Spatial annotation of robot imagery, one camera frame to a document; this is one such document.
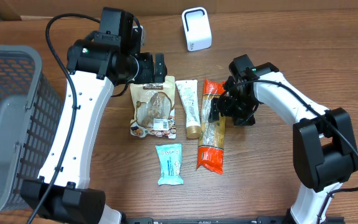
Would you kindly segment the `orange pasta package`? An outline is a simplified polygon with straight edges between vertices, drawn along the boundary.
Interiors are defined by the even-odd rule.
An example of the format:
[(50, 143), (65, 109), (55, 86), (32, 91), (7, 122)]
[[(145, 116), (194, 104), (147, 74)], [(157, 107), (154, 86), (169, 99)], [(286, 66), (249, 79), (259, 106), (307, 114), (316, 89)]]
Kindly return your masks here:
[(201, 136), (198, 141), (197, 165), (223, 174), (224, 160), (224, 134), (226, 118), (218, 117), (218, 121), (209, 122), (211, 103), (213, 99), (218, 99), (224, 92), (223, 83), (204, 81), (203, 97), (201, 103)]

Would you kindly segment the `white barcode scanner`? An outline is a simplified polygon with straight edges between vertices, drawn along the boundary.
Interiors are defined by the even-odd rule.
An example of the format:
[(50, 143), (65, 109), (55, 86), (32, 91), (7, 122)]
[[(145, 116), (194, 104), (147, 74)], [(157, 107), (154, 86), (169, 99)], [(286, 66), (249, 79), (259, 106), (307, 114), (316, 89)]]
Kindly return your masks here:
[(205, 8), (194, 7), (186, 9), (182, 12), (181, 19), (189, 52), (211, 47), (212, 33)]

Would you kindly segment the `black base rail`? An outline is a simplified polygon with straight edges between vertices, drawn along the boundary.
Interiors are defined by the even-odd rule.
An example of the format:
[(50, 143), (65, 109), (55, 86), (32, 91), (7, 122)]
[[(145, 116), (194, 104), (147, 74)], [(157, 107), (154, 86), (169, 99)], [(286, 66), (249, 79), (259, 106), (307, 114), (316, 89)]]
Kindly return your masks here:
[(153, 219), (126, 218), (125, 224), (285, 224), (295, 223), (288, 216), (260, 216), (257, 218), (217, 218), (217, 219)]

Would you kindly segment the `grey plastic shopping basket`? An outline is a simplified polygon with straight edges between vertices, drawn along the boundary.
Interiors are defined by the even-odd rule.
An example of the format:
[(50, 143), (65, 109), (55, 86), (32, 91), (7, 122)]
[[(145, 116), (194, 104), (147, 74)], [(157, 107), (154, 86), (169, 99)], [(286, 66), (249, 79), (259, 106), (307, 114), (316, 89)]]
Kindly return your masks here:
[(0, 45), (0, 212), (27, 208), (22, 183), (38, 177), (62, 107), (42, 73), (39, 53), (24, 45)]

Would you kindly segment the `light blue snack packet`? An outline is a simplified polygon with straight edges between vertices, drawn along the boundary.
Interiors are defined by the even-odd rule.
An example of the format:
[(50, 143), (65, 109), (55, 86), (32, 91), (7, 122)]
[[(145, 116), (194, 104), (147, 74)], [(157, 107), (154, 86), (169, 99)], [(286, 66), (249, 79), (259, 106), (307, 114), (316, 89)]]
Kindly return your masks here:
[(160, 161), (159, 185), (183, 185), (184, 180), (180, 175), (182, 160), (181, 144), (165, 144), (156, 146)]

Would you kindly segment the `white tube with gold cap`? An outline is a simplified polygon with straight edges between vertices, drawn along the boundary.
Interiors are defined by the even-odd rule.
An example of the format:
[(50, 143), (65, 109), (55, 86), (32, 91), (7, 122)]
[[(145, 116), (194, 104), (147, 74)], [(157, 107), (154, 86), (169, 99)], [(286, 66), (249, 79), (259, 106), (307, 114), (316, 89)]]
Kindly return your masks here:
[(186, 137), (188, 139), (198, 139), (201, 136), (198, 81), (177, 80), (175, 84), (186, 114)]

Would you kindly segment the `brown snack pouch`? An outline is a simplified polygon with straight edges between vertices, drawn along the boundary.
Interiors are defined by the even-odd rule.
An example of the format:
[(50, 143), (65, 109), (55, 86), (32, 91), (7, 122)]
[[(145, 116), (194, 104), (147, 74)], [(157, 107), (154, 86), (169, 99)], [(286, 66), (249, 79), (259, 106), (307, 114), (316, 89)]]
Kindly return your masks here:
[(163, 83), (131, 84), (130, 91), (134, 105), (130, 133), (175, 139), (175, 77), (167, 76)]

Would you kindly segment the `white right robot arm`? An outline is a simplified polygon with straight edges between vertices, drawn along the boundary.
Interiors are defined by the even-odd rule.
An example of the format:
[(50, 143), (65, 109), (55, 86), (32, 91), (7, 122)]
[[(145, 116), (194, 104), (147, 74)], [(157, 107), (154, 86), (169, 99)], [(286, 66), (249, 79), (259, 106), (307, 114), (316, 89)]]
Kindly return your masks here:
[(255, 124), (254, 114), (265, 104), (292, 127), (293, 166), (301, 185), (295, 203), (274, 223), (344, 223), (326, 216), (343, 183), (358, 171), (358, 151), (349, 114), (331, 110), (302, 94), (272, 63), (255, 66), (248, 55), (229, 65), (231, 76), (212, 100), (210, 123), (231, 117), (236, 126)]

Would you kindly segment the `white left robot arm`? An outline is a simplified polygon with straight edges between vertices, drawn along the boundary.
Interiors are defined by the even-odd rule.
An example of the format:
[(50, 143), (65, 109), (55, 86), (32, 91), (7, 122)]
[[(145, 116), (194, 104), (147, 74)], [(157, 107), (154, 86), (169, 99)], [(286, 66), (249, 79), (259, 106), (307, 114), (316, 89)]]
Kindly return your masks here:
[(142, 53), (145, 32), (135, 15), (105, 7), (99, 29), (77, 40), (60, 68), (67, 78), (62, 114), (52, 147), (34, 180), (20, 195), (33, 217), (61, 223), (124, 223), (89, 187), (91, 158), (103, 111), (118, 85), (163, 83), (162, 54)]

